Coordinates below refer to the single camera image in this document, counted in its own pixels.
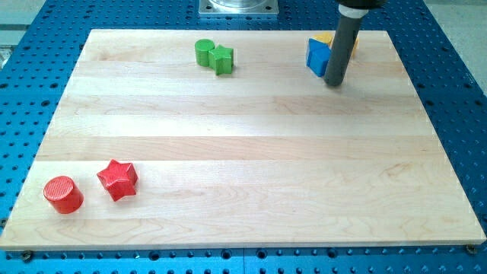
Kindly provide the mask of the black robot arm end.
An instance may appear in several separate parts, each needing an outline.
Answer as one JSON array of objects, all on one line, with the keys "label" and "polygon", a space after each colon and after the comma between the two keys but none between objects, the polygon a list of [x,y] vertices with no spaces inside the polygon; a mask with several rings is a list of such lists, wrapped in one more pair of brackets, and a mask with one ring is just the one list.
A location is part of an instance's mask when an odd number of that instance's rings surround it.
[{"label": "black robot arm end", "polygon": [[387,0],[336,0],[339,4],[341,15],[359,19],[364,17],[369,10],[380,8],[387,3]]}]

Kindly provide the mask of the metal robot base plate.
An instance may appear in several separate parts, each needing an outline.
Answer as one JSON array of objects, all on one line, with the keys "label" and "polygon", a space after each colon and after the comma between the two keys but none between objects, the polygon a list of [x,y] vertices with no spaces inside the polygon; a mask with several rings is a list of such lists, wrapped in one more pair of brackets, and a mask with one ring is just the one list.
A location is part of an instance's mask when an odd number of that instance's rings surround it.
[{"label": "metal robot base plate", "polygon": [[270,14],[279,13],[278,0],[199,0],[199,14]]}]

